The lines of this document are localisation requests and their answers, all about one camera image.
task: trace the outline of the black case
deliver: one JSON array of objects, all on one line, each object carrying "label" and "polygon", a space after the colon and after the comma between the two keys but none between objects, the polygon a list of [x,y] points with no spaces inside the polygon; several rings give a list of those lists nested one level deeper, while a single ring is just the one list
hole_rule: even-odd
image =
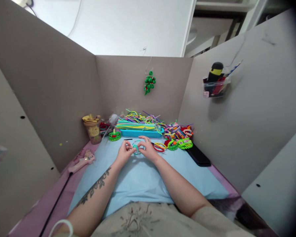
[{"label": "black case", "polygon": [[193,144],[193,147],[190,149],[186,149],[186,151],[189,153],[189,155],[192,157],[192,159],[195,161],[195,163],[198,166],[201,167],[209,167],[211,166],[210,160],[204,155],[203,152],[201,152],[195,144]]}]

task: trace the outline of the light blue cloth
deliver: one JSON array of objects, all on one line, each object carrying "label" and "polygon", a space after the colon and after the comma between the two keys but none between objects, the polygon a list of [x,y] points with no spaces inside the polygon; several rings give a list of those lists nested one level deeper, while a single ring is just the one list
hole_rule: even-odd
[{"label": "light blue cloth", "polygon": [[[124,137],[118,141],[110,142],[105,137],[102,140],[94,153],[96,161],[87,167],[73,196],[68,214],[113,163],[123,139]],[[129,142],[133,144],[136,140],[142,139],[133,138]],[[164,140],[155,139],[152,142],[163,143]],[[228,191],[214,175],[206,167],[196,165],[185,150],[167,150],[159,154],[207,199],[224,199],[228,196]],[[103,218],[109,216],[130,201],[174,203],[157,168],[142,154],[132,155],[121,170]]]}]

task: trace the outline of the green pipe cleaner figure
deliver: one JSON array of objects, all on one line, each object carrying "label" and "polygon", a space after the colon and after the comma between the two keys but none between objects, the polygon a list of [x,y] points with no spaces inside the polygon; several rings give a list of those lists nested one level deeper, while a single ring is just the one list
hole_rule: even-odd
[{"label": "green pipe cleaner figure", "polygon": [[153,77],[152,74],[152,71],[150,71],[149,76],[146,76],[145,95],[150,92],[150,89],[153,89],[155,87],[154,84],[156,83],[156,78]]}]

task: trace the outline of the tattoo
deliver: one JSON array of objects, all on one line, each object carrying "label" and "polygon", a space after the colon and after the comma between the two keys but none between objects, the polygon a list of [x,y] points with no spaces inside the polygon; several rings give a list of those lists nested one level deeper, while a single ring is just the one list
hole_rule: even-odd
[{"label": "tattoo", "polygon": [[88,195],[90,194],[90,198],[93,196],[94,194],[94,190],[97,189],[99,187],[99,189],[101,189],[102,186],[104,186],[104,179],[106,178],[106,176],[108,176],[110,173],[109,173],[109,170],[111,169],[111,167],[109,167],[105,172],[104,174],[99,178],[98,181],[96,181],[92,187],[86,192],[85,195],[83,195],[83,197],[81,198],[81,200],[78,202],[78,204],[76,205],[76,207],[78,207],[80,204],[83,204],[88,201]]}]

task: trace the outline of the blue tray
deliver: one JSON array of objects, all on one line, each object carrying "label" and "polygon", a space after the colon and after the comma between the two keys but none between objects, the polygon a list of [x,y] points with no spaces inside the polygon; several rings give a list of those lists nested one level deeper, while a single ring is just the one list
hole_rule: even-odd
[{"label": "blue tray", "polygon": [[161,128],[160,133],[157,131],[143,131],[143,130],[128,130],[128,129],[120,129],[123,137],[138,137],[138,136],[146,136],[149,138],[160,138],[164,133],[164,129]]}]

